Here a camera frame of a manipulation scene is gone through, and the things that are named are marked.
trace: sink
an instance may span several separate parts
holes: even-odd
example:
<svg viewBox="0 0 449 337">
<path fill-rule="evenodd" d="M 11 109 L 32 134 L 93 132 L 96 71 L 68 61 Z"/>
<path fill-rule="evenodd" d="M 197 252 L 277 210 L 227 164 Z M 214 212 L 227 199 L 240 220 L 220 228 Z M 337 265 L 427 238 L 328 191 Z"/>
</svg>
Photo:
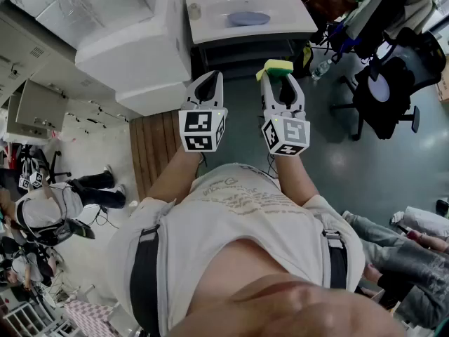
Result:
<svg viewBox="0 0 449 337">
<path fill-rule="evenodd" d="M 301 0 L 186 0 L 186 4 L 195 44 L 261 34 L 310 34 L 317 30 Z M 196 13 L 192 13 L 192 4 L 198 7 Z M 241 11 L 267 14 L 270 21 L 264 25 L 233 25 L 228 15 Z"/>
</svg>

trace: blue oval plate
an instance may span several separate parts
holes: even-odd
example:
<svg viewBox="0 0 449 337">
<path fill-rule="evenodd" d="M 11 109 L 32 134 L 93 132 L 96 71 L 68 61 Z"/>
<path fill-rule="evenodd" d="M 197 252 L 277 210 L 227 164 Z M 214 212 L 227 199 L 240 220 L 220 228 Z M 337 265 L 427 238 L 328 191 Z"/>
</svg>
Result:
<svg viewBox="0 0 449 337">
<path fill-rule="evenodd" d="M 241 12 L 233 13 L 227 16 L 230 22 L 239 26 L 263 25 L 269 22 L 270 17 L 267 14 Z"/>
</svg>

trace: water bottle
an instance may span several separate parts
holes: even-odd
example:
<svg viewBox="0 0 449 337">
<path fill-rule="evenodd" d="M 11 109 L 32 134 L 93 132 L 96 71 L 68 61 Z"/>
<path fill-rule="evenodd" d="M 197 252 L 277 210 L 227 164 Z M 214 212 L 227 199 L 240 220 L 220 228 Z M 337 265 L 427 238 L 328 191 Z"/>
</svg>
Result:
<svg viewBox="0 0 449 337">
<path fill-rule="evenodd" d="M 327 60 L 320 63 L 320 65 L 318 65 L 318 67 L 312 72 L 312 79 L 318 81 L 327 71 L 329 71 L 330 64 L 332 64 L 332 60 Z"/>
</svg>

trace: yellow sponge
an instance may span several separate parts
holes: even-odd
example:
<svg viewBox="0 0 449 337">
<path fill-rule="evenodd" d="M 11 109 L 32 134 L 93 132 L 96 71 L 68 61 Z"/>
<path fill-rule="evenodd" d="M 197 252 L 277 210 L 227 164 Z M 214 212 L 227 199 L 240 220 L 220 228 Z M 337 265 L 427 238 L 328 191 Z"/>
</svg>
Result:
<svg viewBox="0 0 449 337">
<path fill-rule="evenodd" d="M 293 72 L 293 62 L 285 61 L 285 60 L 274 60 L 270 59 L 265 63 L 265 66 L 262 70 L 260 70 L 255 78 L 260 81 L 264 71 L 267 72 L 268 75 L 273 77 L 283 77 L 291 74 Z"/>
</svg>

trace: wooden floor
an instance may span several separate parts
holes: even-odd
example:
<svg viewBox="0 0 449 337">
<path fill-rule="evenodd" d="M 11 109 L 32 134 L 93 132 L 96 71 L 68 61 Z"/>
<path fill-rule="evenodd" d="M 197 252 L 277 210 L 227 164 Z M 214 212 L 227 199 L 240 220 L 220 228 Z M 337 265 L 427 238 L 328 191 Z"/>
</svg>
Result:
<svg viewBox="0 0 449 337">
<path fill-rule="evenodd" d="M 131 152 L 140 201 L 181 145 L 179 131 L 177 110 L 131 121 Z"/>
</svg>

